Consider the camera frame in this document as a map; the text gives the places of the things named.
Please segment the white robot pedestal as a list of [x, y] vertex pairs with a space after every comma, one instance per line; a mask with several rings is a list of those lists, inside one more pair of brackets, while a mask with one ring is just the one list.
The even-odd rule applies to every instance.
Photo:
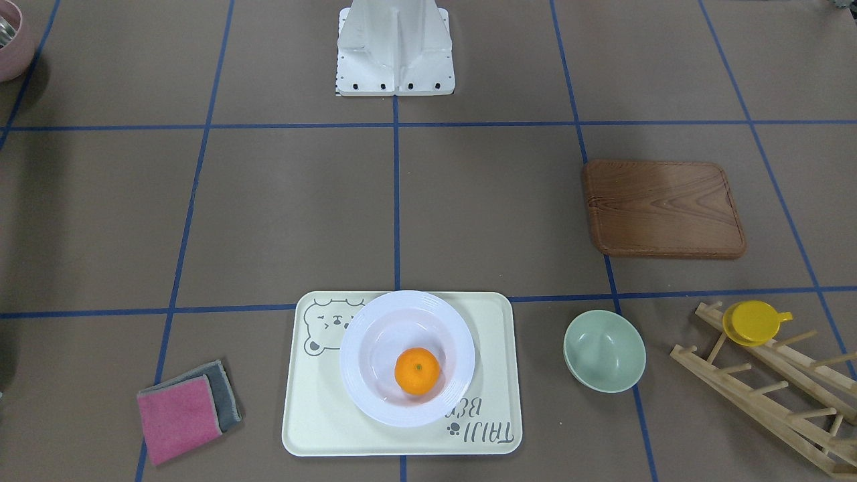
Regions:
[[456, 88], [450, 17], [435, 1], [354, 1], [339, 12], [340, 96], [446, 96]]

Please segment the white plate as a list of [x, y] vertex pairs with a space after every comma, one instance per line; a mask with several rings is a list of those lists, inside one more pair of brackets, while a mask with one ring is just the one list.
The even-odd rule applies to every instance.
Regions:
[[[439, 377], [424, 394], [410, 394], [395, 379], [409, 349], [425, 349]], [[397, 428], [414, 428], [451, 411], [475, 374], [475, 342], [462, 314], [435, 294], [399, 291], [380, 295], [355, 315], [341, 341], [345, 390], [360, 411]]]

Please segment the metal spoon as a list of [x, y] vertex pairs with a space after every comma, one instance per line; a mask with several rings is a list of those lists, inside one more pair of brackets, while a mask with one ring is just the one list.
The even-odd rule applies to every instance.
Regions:
[[17, 36], [17, 31], [13, 25], [3, 15], [0, 16], [0, 43], [1, 48], [8, 46]]

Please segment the wooden drying rack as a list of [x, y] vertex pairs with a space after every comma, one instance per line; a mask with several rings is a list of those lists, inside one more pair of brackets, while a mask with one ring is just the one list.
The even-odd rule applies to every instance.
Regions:
[[[795, 343], [814, 337], [814, 330], [785, 339], [776, 335], [759, 347], [742, 347], [731, 341], [722, 328], [720, 320], [728, 307], [716, 302], [701, 303], [695, 308], [695, 316], [719, 332], [707, 356], [699, 356], [695, 347], [676, 345], [670, 352], [671, 359], [827, 476], [854, 481], [855, 436], [842, 434], [841, 428], [845, 424], [855, 425], [856, 382], [854, 376], [840, 372], [836, 366], [854, 362], [855, 353], [812, 359], [796, 350]], [[752, 369], [750, 364], [717, 366], [715, 361], [720, 349], [728, 344], [747, 351], [773, 370], [779, 380], [752, 387], [737, 378], [738, 373]]]

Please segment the orange fruit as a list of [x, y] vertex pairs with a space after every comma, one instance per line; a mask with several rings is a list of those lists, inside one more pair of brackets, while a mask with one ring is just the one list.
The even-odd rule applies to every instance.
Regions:
[[398, 387], [409, 396], [425, 396], [441, 377], [440, 361], [428, 349], [413, 347], [402, 351], [394, 367]]

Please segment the yellow mug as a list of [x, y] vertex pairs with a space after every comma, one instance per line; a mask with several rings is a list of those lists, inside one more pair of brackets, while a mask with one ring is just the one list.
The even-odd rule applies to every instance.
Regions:
[[791, 312], [780, 312], [761, 300], [745, 300], [729, 306], [720, 321], [731, 341], [742, 347], [759, 347], [771, 341], [781, 326], [792, 320]]

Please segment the green bowl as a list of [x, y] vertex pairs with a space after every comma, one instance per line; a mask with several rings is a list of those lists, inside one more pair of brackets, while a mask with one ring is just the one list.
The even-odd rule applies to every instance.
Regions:
[[577, 315], [562, 352], [569, 372], [586, 387], [616, 394], [634, 387], [646, 369], [645, 342], [627, 319], [606, 309]]

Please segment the cream bear tray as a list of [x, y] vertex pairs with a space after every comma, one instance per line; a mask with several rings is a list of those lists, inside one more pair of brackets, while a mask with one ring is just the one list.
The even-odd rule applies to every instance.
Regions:
[[475, 342], [475, 374], [443, 418], [414, 428], [375, 421], [356, 408], [339, 366], [355, 315], [391, 292], [312, 292], [298, 302], [282, 442], [297, 457], [505, 455], [523, 439], [512, 305], [493, 292], [433, 292], [463, 316]]

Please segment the brown wooden tray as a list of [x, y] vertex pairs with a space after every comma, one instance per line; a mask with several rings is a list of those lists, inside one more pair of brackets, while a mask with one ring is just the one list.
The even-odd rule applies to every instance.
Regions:
[[591, 241], [603, 255], [737, 259], [747, 239], [715, 163], [594, 159], [582, 168]]

